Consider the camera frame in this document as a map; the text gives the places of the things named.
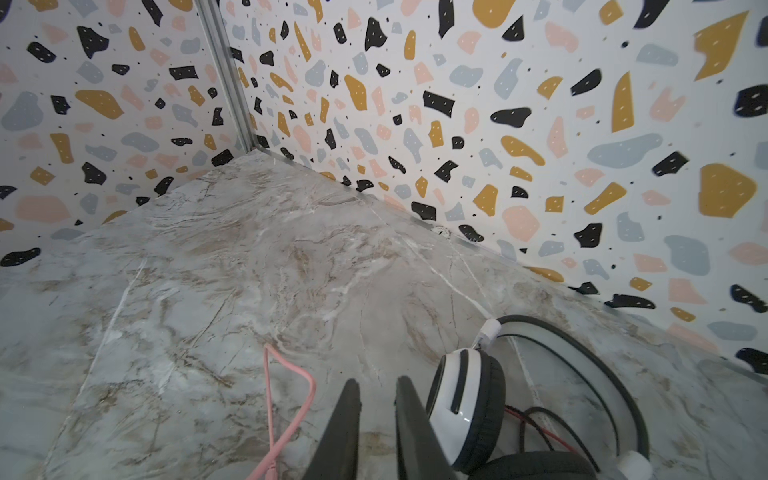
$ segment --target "red cable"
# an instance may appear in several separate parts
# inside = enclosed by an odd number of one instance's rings
[[[509,415],[512,415],[512,416],[514,416],[516,419],[520,420],[520,421],[521,421],[521,422],[523,422],[524,424],[528,423],[528,422],[527,422],[527,421],[526,421],[526,420],[525,420],[525,419],[524,419],[524,418],[523,418],[521,415],[519,415],[517,412],[513,412],[513,411],[511,411],[510,409],[507,409],[507,408],[504,408],[504,411],[505,411],[505,412],[507,412]],[[550,432],[549,430],[545,429],[544,427],[541,427],[541,431],[542,431],[542,432],[544,432],[544,434],[545,434],[546,436],[548,436],[549,438],[551,438],[551,439],[555,440],[556,442],[559,442],[559,443],[560,443],[561,445],[563,445],[563,446],[564,446],[566,449],[568,449],[568,451],[569,451],[569,452],[573,452],[573,453],[575,453],[576,455],[580,455],[580,453],[578,452],[578,450],[576,450],[575,448],[571,447],[571,446],[570,446],[568,443],[566,443],[566,442],[565,442],[565,440],[561,439],[560,437],[558,437],[558,436],[557,436],[557,435],[555,435],[554,433]]]

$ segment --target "marble surface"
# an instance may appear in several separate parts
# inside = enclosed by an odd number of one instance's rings
[[[318,382],[281,477],[301,477],[353,377],[359,478],[396,478],[397,377],[423,401],[440,356],[509,313],[558,324],[617,373],[644,413],[656,478],[768,468],[762,379],[253,153],[0,270],[0,478],[244,478],[268,449],[266,342]],[[589,391],[537,346],[510,347],[493,347],[507,402],[560,412],[608,464],[612,433]],[[270,372],[281,429],[306,382]],[[515,429],[505,423],[496,455],[517,449]]]

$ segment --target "wallpaper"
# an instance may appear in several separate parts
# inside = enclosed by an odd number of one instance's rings
[[[768,4],[220,3],[258,140],[768,372]]]
[[[0,0],[0,265],[242,153],[192,0]]]

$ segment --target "white headphones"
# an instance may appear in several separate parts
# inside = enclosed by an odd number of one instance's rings
[[[505,377],[498,360],[485,349],[499,336],[531,340],[571,367],[592,389],[611,420],[619,458],[618,471],[627,480],[648,480],[653,475],[648,461],[650,446],[645,422],[624,384],[599,358],[566,332],[543,320],[522,315],[487,320],[472,348],[456,350],[440,359],[426,410],[443,454],[455,470],[470,475],[470,480],[596,478],[598,466],[581,440],[559,417],[546,409],[533,410],[557,417],[577,439],[589,461],[574,452],[521,450],[522,453],[488,462],[502,427]],[[525,412],[518,413],[542,432]],[[524,431],[521,431],[521,438],[524,438]]]

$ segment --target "headphone ear cushion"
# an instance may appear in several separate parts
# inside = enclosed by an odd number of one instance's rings
[[[468,480],[595,480],[592,465],[573,452],[526,452],[497,458]]]
[[[504,370],[498,360],[479,350],[480,384],[475,412],[464,446],[453,468],[470,474],[482,467],[493,453],[502,430],[506,384]]]

